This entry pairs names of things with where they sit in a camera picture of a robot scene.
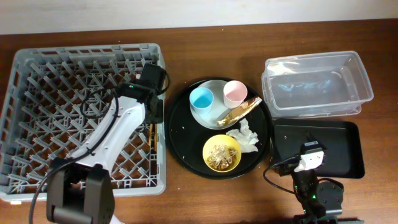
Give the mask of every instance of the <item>gray plate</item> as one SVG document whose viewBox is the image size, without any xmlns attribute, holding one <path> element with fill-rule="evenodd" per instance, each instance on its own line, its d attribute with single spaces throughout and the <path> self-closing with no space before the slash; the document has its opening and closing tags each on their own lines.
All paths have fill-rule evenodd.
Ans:
<svg viewBox="0 0 398 224">
<path fill-rule="evenodd" d="M 223 96 L 223 90 L 224 86 L 227 83 L 227 81 L 224 80 L 210 80 L 205 83 L 202 83 L 199 87 L 206 87 L 214 95 L 214 102 L 211 106 L 211 110 L 208 114 L 206 115 L 199 115 L 197 114 L 191 107 L 191 113 L 193 115 L 193 118 L 195 118 L 196 121 L 198 121 L 199 124 L 201 124 L 203 127 L 206 127 L 208 129 L 213 129 L 213 130 L 221 130 L 225 128 L 231 127 L 233 124 L 235 124 L 238 121 L 235 121 L 229 125 L 226 126 L 218 126 L 217 121 L 221 121 L 229 112 L 231 112 L 231 109 L 228 109 L 224 105 L 224 96 Z"/>
</svg>

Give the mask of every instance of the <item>transparent plastic bin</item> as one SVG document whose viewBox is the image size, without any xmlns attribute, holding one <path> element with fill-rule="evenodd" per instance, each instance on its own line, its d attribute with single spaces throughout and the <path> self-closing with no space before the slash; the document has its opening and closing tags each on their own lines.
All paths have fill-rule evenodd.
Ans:
<svg viewBox="0 0 398 224">
<path fill-rule="evenodd" d="M 373 99 L 368 74 L 353 51 L 268 59 L 262 90 L 273 118 L 358 114 Z"/>
<path fill-rule="evenodd" d="M 32 200 L 49 164 L 56 157 L 70 157 L 101 122 L 80 114 L 83 99 L 137 78 L 145 63 L 165 68 L 157 44 L 19 50 L 0 119 L 0 198 Z M 93 96 L 83 109 L 87 114 L 102 112 L 110 94 Z M 164 124 L 140 125 L 112 169 L 114 196 L 161 194 L 166 186 L 165 150 Z M 38 200 L 46 196 L 44 187 Z"/>
</svg>

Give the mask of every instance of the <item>yellow bowl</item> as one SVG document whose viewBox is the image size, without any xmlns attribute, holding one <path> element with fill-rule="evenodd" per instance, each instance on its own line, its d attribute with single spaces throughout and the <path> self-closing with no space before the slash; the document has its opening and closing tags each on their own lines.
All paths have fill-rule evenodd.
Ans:
<svg viewBox="0 0 398 224">
<path fill-rule="evenodd" d="M 236 161 L 235 161 L 235 163 L 232 164 L 231 166 L 229 166 L 227 170 L 222 170 L 222 171 L 221 171 L 221 170 L 213 169 L 211 166 L 209 166 L 209 164 L 208 164 L 208 162 L 207 162 L 207 157 L 208 157 L 208 155 L 209 155 L 209 153 L 210 153 L 210 150 L 211 150 L 215 145 L 218 145 L 218 144 L 224 144 L 224 145 L 226 145 L 226 146 L 228 146 L 228 147 L 233 147 L 235 150 L 238 151 L 238 153 L 237 153 L 237 155 L 236 155 Z M 217 172 L 229 172 L 229 171 L 235 169 L 235 167 L 236 167 L 236 166 L 239 164 L 239 162 L 241 161 L 241 158 L 242 158 L 242 150 L 241 150 L 241 148 L 239 147 L 238 142 L 237 142 L 235 139 L 233 139 L 232 137 L 229 137 L 229 136 L 227 136 L 227 135 L 225 135 L 225 134 L 219 134 L 219 135 L 216 135 L 216 136 L 213 136 L 213 137 L 209 138 L 209 140 L 207 140 L 207 142 L 205 143 L 205 146 L 203 146 L 203 159 L 205 160 L 206 165 L 207 165 L 210 169 L 212 169 L 212 170 L 214 170 L 214 171 L 217 171 Z"/>
</svg>

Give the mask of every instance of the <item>candy bar wrapper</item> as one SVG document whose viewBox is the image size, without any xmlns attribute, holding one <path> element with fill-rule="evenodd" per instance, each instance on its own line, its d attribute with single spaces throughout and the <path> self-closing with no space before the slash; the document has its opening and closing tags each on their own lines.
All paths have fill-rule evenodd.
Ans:
<svg viewBox="0 0 398 224">
<path fill-rule="evenodd" d="M 242 103 L 239 107 L 234 108 L 231 112 L 229 112 L 221 121 L 217 121 L 217 125 L 226 126 L 243 118 L 250 111 L 252 111 L 257 105 L 259 105 L 261 101 L 262 99 L 259 96 L 247 100 L 246 102 Z"/>
</svg>

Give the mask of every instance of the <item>blue cup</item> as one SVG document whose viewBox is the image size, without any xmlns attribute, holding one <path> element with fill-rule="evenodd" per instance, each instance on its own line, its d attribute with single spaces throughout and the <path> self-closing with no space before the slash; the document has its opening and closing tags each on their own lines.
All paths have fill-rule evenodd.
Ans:
<svg viewBox="0 0 398 224">
<path fill-rule="evenodd" d="M 211 90 L 205 87 L 198 87 L 189 95 L 189 102 L 196 113 L 204 115 L 210 112 L 214 96 Z"/>
</svg>

